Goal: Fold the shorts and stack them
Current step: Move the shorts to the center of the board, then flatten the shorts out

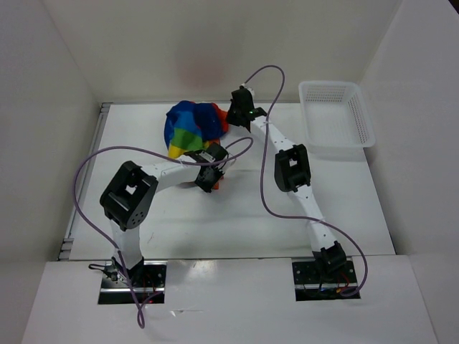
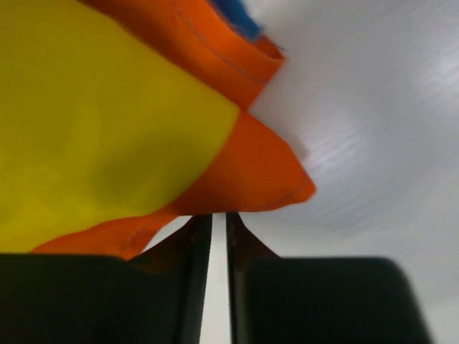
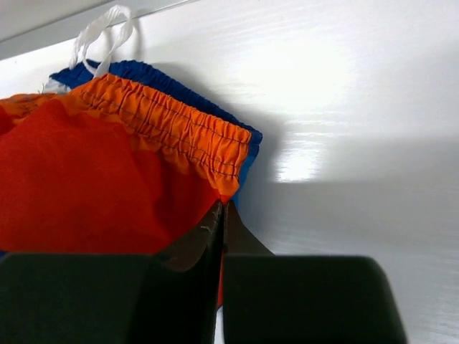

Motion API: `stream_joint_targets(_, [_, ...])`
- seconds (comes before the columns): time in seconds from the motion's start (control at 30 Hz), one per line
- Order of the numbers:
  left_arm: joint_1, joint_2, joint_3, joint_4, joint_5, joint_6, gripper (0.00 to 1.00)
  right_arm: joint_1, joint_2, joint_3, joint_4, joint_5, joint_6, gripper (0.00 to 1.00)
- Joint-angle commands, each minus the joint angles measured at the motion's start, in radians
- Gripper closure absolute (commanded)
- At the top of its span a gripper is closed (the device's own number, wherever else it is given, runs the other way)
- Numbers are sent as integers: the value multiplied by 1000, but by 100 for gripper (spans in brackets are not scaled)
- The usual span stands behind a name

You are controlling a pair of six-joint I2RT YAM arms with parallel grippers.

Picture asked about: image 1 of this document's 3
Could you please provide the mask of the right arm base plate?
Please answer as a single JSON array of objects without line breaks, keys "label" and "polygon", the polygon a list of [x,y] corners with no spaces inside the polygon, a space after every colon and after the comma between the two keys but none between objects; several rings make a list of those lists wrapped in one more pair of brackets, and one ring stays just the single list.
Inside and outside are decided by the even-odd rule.
[{"label": "right arm base plate", "polygon": [[359,292],[350,297],[343,296],[343,293],[352,293],[358,287],[351,259],[347,259],[343,268],[329,276],[319,272],[312,258],[294,259],[292,270],[296,302],[360,298]]}]

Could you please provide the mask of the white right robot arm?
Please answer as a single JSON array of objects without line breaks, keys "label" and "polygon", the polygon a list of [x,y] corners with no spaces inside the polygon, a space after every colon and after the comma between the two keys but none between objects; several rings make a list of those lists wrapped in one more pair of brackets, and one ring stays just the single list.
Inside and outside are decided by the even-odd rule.
[{"label": "white right robot arm", "polygon": [[255,107],[252,92],[244,85],[232,92],[227,122],[246,128],[252,137],[263,142],[263,163],[266,162],[268,149],[273,149],[275,185],[301,207],[308,222],[315,274],[320,281],[330,282],[344,268],[346,254],[331,228],[325,225],[313,195],[306,147],[287,139],[268,120],[267,113],[261,107]]}]

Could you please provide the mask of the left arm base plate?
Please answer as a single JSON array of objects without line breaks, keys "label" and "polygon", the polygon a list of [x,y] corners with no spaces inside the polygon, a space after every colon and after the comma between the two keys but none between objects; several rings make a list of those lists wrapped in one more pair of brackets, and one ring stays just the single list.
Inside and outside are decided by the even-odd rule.
[{"label": "left arm base plate", "polygon": [[[134,304],[125,277],[111,261],[89,264],[88,268],[102,272],[99,305]],[[131,278],[133,291],[140,304],[164,304],[166,269],[166,261],[146,260],[141,271]]]}]

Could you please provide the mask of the rainbow striped shorts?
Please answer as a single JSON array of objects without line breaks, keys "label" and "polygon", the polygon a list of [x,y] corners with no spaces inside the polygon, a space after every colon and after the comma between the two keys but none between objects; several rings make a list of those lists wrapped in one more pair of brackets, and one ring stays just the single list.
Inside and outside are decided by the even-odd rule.
[{"label": "rainbow striped shorts", "polygon": [[168,157],[204,151],[215,159],[225,159],[229,155],[220,145],[220,139],[228,130],[227,112],[213,102],[182,100],[166,114],[164,140]]}]

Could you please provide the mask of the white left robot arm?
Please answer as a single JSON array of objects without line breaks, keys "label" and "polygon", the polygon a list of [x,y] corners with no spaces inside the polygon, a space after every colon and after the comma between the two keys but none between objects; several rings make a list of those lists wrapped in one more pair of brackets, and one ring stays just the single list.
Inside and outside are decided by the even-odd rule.
[{"label": "white left robot arm", "polygon": [[188,182],[209,193],[223,177],[227,158],[227,150],[212,143],[206,149],[186,152],[177,163],[167,161],[145,167],[133,161],[122,164],[100,197],[116,244],[112,261],[121,282],[132,287],[146,278],[140,225],[146,220],[155,194]]}]

